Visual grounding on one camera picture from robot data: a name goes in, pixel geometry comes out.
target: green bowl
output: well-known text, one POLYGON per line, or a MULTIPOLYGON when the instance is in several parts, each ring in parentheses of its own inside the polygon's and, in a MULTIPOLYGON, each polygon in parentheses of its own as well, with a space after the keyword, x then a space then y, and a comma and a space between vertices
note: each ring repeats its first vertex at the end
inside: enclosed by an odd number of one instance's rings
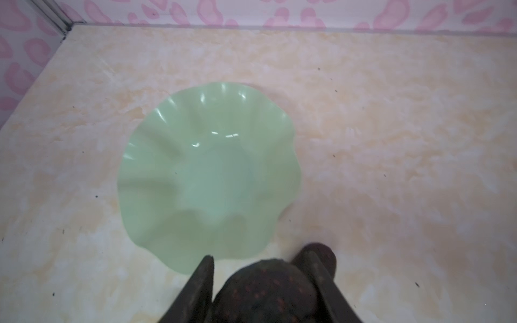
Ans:
POLYGON ((206 254, 257 254, 300 187, 294 134, 288 115, 246 85, 171 95, 133 132, 120 164, 129 237, 184 274, 206 254))

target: beige marble tabletop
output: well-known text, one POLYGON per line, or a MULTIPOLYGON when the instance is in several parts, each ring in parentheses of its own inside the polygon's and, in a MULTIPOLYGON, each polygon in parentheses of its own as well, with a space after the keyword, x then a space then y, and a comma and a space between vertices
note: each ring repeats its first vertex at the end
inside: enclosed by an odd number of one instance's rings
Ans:
POLYGON ((175 91, 262 90, 299 198, 253 259, 318 240, 367 322, 517 321, 517 40, 76 26, 0 131, 0 321, 156 322, 187 277, 128 238, 116 176, 175 91))

